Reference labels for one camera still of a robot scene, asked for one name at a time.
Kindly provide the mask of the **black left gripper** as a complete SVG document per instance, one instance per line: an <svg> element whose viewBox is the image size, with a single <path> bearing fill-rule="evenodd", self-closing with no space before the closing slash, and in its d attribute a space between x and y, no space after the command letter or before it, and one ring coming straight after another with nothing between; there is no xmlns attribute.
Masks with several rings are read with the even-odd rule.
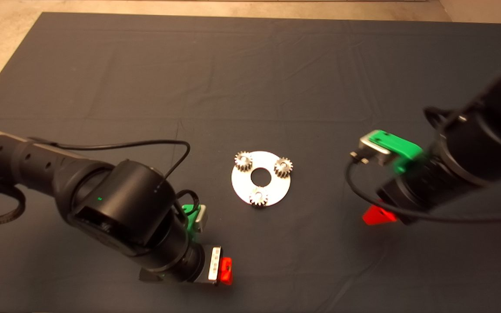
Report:
<svg viewBox="0 0 501 313"><path fill-rule="evenodd" d="M179 260L157 269L140 270L143 283L233 283L233 261L223 256L223 248L212 244L190 244Z"/></svg>

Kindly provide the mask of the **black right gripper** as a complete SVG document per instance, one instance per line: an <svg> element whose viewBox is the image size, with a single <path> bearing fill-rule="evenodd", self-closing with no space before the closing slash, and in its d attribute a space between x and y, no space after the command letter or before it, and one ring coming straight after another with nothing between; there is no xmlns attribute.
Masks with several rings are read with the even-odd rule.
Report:
<svg viewBox="0 0 501 313"><path fill-rule="evenodd" d="M385 204L428 213L449 200L451 181L452 176L441 163L416 163L405 173L384 183L376 194ZM368 226L374 226L394 223L398 217L384 208L370 205L362 220Z"/></svg>

